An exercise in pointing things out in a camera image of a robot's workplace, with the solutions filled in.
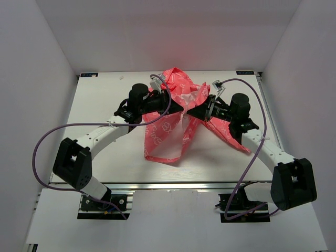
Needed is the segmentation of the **pink hooded kids jacket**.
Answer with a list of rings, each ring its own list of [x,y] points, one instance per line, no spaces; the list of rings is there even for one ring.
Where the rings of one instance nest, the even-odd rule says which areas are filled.
[[[165,115],[145,127],[144,158],[148,161],[173,163],[178,161],[195,137],[198,126],[203,125],[231,147],[249,153],[229,132],[229,122],[211,118],[204,122],[186,114],[187,109],[195,108],[208,98],[210,86],[195,84],[178,68],[163,72],[163,79],[171,92],[172,100],[182,106],[182,111]]]

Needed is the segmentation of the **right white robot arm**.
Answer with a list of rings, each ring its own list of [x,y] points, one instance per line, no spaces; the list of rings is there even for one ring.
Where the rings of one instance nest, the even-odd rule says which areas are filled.
[[[249,98],[237,93],[230,104],[217,102],[213,95],[187,114],[202,121],[212,118],[228,121],[231,136],[243,147],[250,150],[253,159],[259,159],[272,173],[272,181],[237,183],[226,208],[233,199],[243,209],[257,209],[257,202],[273,203],[279,210],[313,202],[317,199],[317,189],[311,162],[306,158],[297,159],[268,140],[249,115]]]

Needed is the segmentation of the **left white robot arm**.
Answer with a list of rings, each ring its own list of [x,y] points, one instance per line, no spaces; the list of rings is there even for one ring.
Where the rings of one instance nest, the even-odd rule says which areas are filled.
[[[120,103],[107,126],[99,126],[75,140],[62,140],[52,171],[75,190],[92,197],[98,209],[106,209],[111,203],[111,190],[92,175],[94,157],[110,143],[135,129],[144,114],[157,112],[163,115],[166,112],[169,115],[181,111],[182,106],[169,100],[167,91],[129,95]]]

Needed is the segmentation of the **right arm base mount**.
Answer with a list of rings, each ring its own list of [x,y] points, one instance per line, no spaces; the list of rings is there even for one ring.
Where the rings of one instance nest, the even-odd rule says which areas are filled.
[[[218,203],[215,205],[215,208],[219,210],[221,223],[269,223],[270,217],[268,205],[264,205],[263,207],[251,211],[247,214],[244,214],[238,218],[227,220],[225,218],[225,209],[230,197],[230,193],[224,193],[218,195]],[[245,212],[251,208],[257,207],[258,205],[262,204],[262,202],[251,202],[251,203],[243,203],[239,196],[235,196],[232,200],[227,216],[232,217],[234,215],[240,214]]]

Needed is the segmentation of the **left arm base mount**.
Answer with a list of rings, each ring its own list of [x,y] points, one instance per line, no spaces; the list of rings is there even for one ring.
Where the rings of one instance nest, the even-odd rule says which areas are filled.
[[[103,204],[83,195],[80,199],[77,219],[86,220],[126,220],[130,216],[133,203],[133,192],[114,192],[110,202],[114,204],[124,216],[111,204]]]

